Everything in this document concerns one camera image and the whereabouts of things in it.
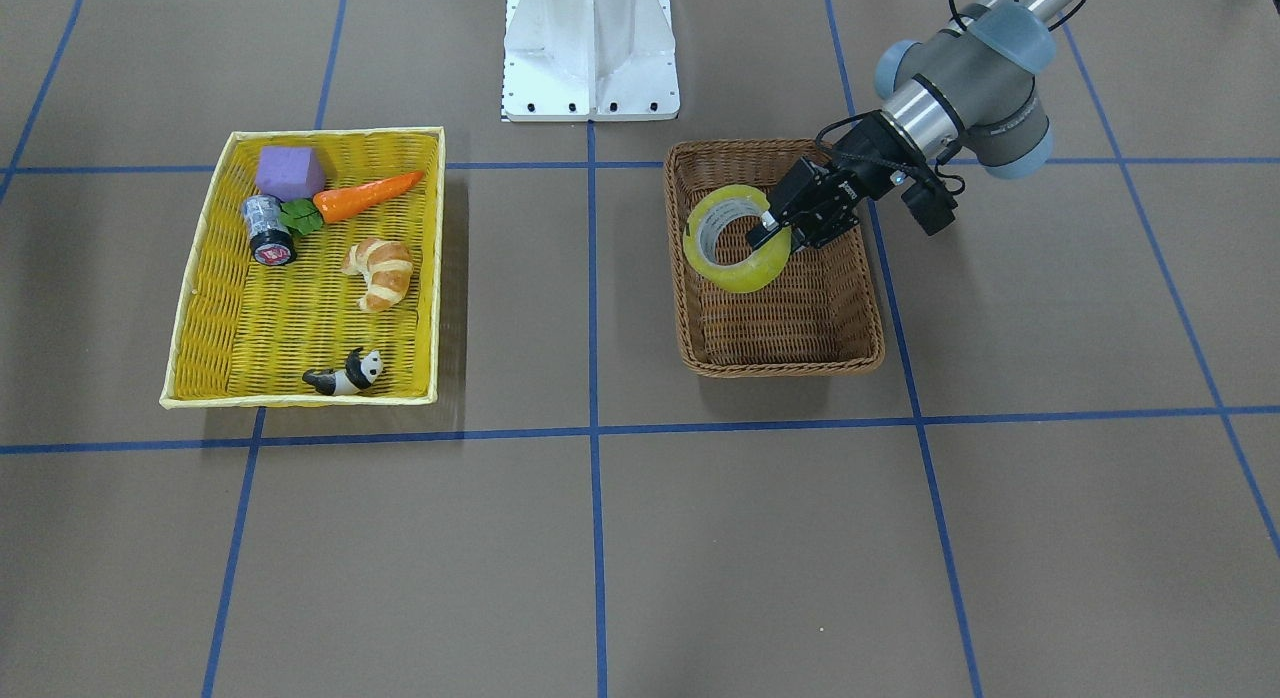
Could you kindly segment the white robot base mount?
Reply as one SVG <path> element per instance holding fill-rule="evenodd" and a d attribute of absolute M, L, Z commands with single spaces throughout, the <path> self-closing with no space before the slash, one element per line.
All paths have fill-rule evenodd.
<path fill-rule="evenodd" d="M 671 13 L 671 0 L 506 0 L 503 120 L 676 119 Z"/>

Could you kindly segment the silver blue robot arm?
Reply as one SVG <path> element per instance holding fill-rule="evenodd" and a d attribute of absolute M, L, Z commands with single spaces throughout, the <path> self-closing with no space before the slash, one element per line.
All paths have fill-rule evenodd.
<path fill-rule="evenodd" d="M 1085 1 L 950 1 L 928 41 L 887 47 L 874 77 L 881 105 L 818 132 L 818 158 L 795 161 L 768 193 L 748 243 L 818 250 L 858 225 L 860 204 L 895 190 L 934 236 L 965 188 L 943 166 L 965 150 L 1001 179 L 1037 172 L 1055 141 L 1037 79 L 1053 61 L 1053 31 Z"/>

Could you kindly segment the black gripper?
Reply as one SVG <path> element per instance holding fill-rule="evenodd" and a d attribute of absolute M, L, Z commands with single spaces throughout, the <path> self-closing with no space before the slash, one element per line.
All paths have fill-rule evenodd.
<path fill-rule="evenodd" d="M 858 206 L 887 195 L 896 174 L 928 169 L 882 111 L 836 120 L 812 145 L 819 158 L 801 156 L 771 190 L 771 210 L 745 234 L 750 251 L 818 250 L 856 227 Z"/>

